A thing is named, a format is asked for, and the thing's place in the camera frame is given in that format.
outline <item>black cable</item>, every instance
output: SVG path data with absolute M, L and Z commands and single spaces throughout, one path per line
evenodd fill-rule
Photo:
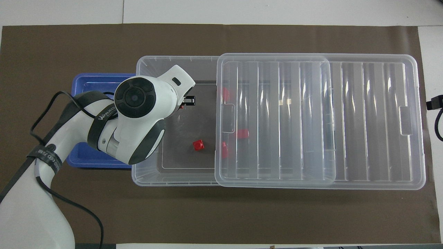
M 54 190 L 50 189 L 48 186 L 46 186 L 46 184 L 42 181 L 42 179 L 40 178 L 40 176 L 37 176 L 35 179 L 37 179 L 37 182 L 39 183 L 40 187 L 44 190 L 46 190 L 46 192 L 48 192 L 49 194 L 55 196 L 56 198 L 58 198 L 61 201 L 64 201 L 68 204 L 71 204 L 85 212 L 87 212 L 89 215 L 91 215 L 98 223 L 98 225 L 100 226 L 100 244 L 98 246 L 99 249 L 101 249 L 102 245 L 103 245 L 103 236 L 104 236 L 104 230 L 103 230 L 103 224 L 100 221 L 100 218 L 98 216 L 96 216 L 91 210 L 85 208 L 84 206 L 73 202 L 71 200 L 69 200 L 68 198 L 65 198 L 59 194 L 57 194 Z
M 435 134 L 437 135 L 438 139 L 440 139 L 440 141 L 443 141 L 443 137 L 440 135 L 439 132 L 439 122 L 440 122 L 440 117 L 443 114 L 443 108 L 440 109 L 439 113 L 437 114 L 437 117 L 435 119 L 435 123 L 434 123 L 434 130 L 435 130 Z
M 43 117 L 46 115 L 46 113 L 49 111 L 49 109 L 51 108 L 52 104 L 54 103 L 55 99 L 57 98 L 57 96 L 59 96 L 60 94 L 65 94 L 67 95 L 71 101 L 82 111 L 84 112 L 86 115 L 88 115 L 91 118 L 95 118 L 94 115 L 92 115 L 91 113 L 89 113 L 88 111 L 86 111 L 83 106 L 81 106 L 77 100 L 74 99 L 74 97 L 72 97 L 71 94 L 65 92 L 65 91 L 60 91 L 57 92 L 56 94 L 54 94 L 54 96 L 52 96 L 51 101 L 49 102 L 48 106 L 46 107 L 46 109 L 43 111 L 43 113 L 39 116 L 39 118 L 35 121 L 35 123 L 31 126 L 31 129 L 29 130 L 29 134 L 31 136 L 33 136 L 35 139 L 37 139 L 39 141 L 39 143 L 41 145 L 45 145 L 45 142 L 43 141 L 43 139 L 41 137 L 39 137 L 37 134 L 34 133 L 34 129 L 36 128 L 36 126 L 39 124 L 39 122 L 43 119 Z

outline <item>black connector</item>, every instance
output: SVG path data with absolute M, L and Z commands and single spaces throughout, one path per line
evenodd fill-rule
M 440 108 L 443 108 L 443 95 L 435 96 L 431 101 L 426 102 L 426 109 L 428 111 Z

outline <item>clear plastic container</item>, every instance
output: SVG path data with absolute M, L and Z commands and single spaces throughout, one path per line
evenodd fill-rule
M 136 74 L 158 77 L 172 66 L 182 67 L 196 82 L 189 92 L 196 106 L 165 119 L 162 142 L 147 160 L 132 166 L 132 179 L 139 186 L 211 186 L 214 178 L 217 58 L 211 56 L 144 56 Z M 195 151 L 193 141 L 205 148 Z
M 420 189 L 417 65 L 393 54 L 224 54 L 215 177 L 227 187 Z

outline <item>red object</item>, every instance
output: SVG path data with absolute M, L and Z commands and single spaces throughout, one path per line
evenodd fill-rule
M 226 146 L 226 143 L 225 142 L 222 142 L 221 143 L 221 158 L 226 158 L 226 157 L 228 157 L 228 147 Z
M 248 138 L 248 137 L 249 137 L 248 129 L 242 129 L 237 131 L 237 138 Z
M 226 87 L 223 87 L 223 101 L 225 104 L 229 102 L 229 90 Z
M 203 141 L 201 139 L 197 140 L 195 142 L 192 142 L 192 145 L 194 146 L 194 150 L 196 150 L 196 151 L 199 151 L 199 150 L 205 148 L 205 146 L 203 145 Z

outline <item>brown mat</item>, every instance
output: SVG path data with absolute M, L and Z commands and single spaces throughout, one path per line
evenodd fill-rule
M 37 144 L 28 130 L 51 96 L 85 72 L 135 72 L 143 55 L 225 52 L 410 54 L 424 80 L 417 27 L 117 24 L 4 27 L 0 50 L 0 189 Z M 37 131 L 46 134 L 67 100 Z M 65 163 L 52 187 L 93 210 L 105 242 L 440 243 L 425 112 L 426 185 L 419 191 L 138 187 L 130 171 Z M 60 203 L 76 242 L 97 242 L 84 212 Z

